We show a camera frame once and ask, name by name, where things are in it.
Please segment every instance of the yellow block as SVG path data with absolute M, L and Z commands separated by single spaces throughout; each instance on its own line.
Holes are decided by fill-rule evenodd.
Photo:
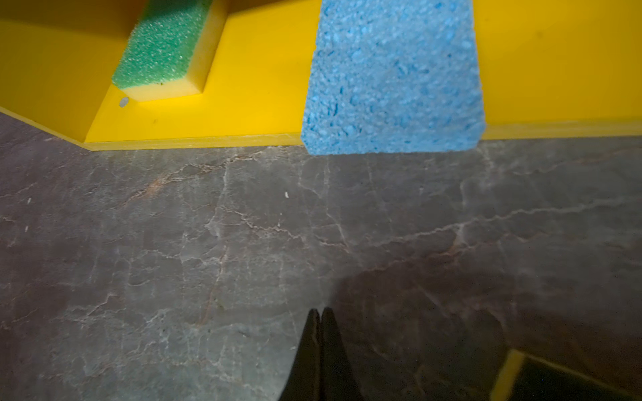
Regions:
M 232 0 L 204 93 L 119 104 L 144 0 L 0 8 L 0 111 L 89 149 L 300 144 L 321 0 Z M 473 0 L 484 139 L 642 134 L 642 1 Z

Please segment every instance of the stone tile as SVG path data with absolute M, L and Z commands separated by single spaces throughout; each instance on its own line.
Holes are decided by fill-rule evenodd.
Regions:
M 309 308 L 367 399 L 516 347 L 642 393 L 642 139 L 84 151 L 0 115 L 0 398 L 275 400 Z

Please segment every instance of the green sponge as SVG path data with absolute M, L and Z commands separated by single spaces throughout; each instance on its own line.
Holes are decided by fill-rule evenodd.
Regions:
M 227 0 L 150 0 L 112 81 L 137 101 L 203 91 L 227 17 Z

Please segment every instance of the sponge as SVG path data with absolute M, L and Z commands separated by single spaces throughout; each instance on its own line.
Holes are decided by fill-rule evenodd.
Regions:
M 471 0 L 324 0 L 311 154 L 465 150 L 484 129 Z
M 150 0 L 112 81 L 137 101 L 203 91 L 227 17 L 227 0 Z

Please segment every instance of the blue sponge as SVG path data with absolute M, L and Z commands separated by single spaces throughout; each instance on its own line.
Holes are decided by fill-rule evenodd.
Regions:
M 323 1 L 311 154 L 465 150 L 484 129 L 471 0 Z

